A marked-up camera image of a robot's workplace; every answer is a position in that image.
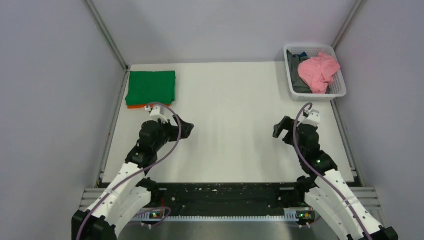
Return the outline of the pink t shirt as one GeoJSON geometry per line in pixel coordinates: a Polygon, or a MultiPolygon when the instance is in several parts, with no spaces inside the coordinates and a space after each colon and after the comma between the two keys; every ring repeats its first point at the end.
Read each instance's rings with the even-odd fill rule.
{"type": "Polygon", "coordinates": [[[324,52],[299,64],[297,72],[313,94],[326,94],[334,83],[334,75],[341,69],[336,59],[324,52]]]}

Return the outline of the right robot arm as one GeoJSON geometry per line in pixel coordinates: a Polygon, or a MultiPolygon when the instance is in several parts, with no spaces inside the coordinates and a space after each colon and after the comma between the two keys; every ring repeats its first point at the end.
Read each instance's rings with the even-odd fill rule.
{"type": "Polygon", "coordinates": [[[385,227],[362,205],[350,189],[333,159],[321,149],[316,114],[303,122],[285,116],[273,127],[273,137],[286,130],[283,142],[293,146],[307,174],[299,177],[293,200],[312,207],[340,240],[397,240],[393,227],[385,227]]]}

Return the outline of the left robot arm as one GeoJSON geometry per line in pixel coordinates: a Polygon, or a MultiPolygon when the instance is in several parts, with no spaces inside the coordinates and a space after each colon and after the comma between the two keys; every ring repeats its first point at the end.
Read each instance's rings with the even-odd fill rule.
{"type": "Polygon", "coordinates": [[[78,210],[71,219],[73,240],[116,240],[124,227],[145,206],[160,202],[156,182],[146,177],[161,160],[158,152],[167,143],[187,139],[194,124],[174,115],[170,120],[149,120],[142,124],[135,146],[128,153],[115,179],[85,210],[78,210]]]}

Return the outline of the grey t shirt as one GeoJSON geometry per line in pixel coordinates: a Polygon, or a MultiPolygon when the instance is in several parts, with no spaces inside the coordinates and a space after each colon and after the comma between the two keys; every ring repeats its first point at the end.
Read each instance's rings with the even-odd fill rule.
{"type": "Polygon", "coordinates": [[[290,51],[287,52],[287,56],[294,91],[300,94],[314,94],[312,93],[310,88],[304,83],[304,81],[299,77],[298,74],[299,64],[304,62],[305,60],[310,59],[311,57],[299,57],[299,54],[292,54],[290,51]]]}

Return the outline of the folded green t shirt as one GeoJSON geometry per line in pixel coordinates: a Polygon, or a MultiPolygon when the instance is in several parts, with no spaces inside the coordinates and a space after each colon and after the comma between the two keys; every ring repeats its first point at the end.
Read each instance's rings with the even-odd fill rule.
{"type": "Polygon", "coordinates": [[[131,71],[125,102],[128,108],[142,108],[149,103],[171,105],[176,99],[175,71],[131,71]]]}

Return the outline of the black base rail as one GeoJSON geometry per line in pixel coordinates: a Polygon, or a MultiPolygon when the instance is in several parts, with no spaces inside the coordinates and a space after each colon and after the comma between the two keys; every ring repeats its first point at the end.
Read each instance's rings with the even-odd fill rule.
{"type": "Polygon", "coordinates": [[[146,208],[169,207],[172,217],[318,217],[294,183],[157,183],[150,191],[146,208]]]}

